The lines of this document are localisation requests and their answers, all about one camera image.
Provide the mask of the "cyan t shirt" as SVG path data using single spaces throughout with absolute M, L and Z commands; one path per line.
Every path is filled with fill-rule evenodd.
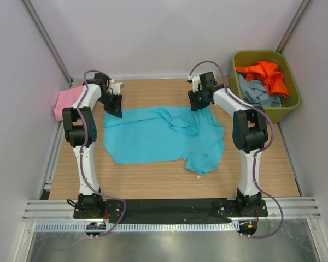
M 103 147 L 117 164 L 182 159 L 185 170 L 205 175 L 217 169 L 225 151 L 225 128 L 210 108 L 157 106 L 104 114 Z

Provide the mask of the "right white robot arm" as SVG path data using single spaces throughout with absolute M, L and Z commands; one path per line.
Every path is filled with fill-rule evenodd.
M 268 140 L 263 110 L 242 102 L 229 88 L 218 84 L 212 72 L 199 76 L 189 75 L 186 79 L 192 84 L 192 90 L 188 91 L 192 111 L 214 104 L 224 109 L 233 119 L 232 140 L 241 158 L 241 178 L 235 208 L 241 216 L 253 215 L 261 206 L 260 158 L 261 150 Z

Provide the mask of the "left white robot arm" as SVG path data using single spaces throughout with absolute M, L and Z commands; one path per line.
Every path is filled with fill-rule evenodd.
M 84 74 L 81 95 L 73 105 L 62 109 L 65 138 L 73 149 L 79 173 L 77 201 L 67 200 L 74 207 L 73 217 L 76 219 L 102 218 L 106 213 L 93 155 L 97 127 L 92 110 L 100 102 L 105 112 L 122 118 L 120 92 L 123 86 L 122 82 L 115 82 L 101 71 L 89 70 Z

